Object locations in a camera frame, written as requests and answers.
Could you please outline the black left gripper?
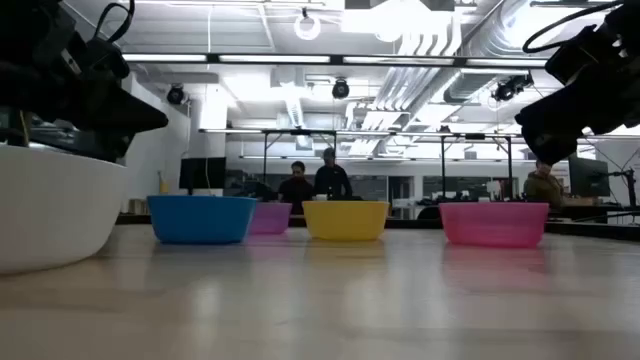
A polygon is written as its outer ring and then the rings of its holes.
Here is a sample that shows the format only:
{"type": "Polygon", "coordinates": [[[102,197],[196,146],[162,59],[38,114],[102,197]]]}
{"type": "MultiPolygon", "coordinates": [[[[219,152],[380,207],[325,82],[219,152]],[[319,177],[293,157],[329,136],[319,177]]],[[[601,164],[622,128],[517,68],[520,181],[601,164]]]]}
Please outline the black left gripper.
{"type": "Polygon", "coordinates": [[[134,133],[168,125],[164,112],[122,88],[108,88],[108,43],[84,41],[74,30],[1,37],[1,104],[106,132],[99,135],[105,161],[123,158],[134,133]]]}

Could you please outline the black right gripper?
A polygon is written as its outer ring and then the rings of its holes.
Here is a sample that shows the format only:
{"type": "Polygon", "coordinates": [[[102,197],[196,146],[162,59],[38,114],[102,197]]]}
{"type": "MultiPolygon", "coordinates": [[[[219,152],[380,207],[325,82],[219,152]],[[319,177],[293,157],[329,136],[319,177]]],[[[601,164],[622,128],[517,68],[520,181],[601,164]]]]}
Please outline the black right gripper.
{"type": "Polygon", "coordinates": [[[515,115],[538,160],[554,165],[577,150],[584,128],[597,135],[639,123],[639,60],[617,49],[560,49],[549,74],[563,88],[515,115]]]}

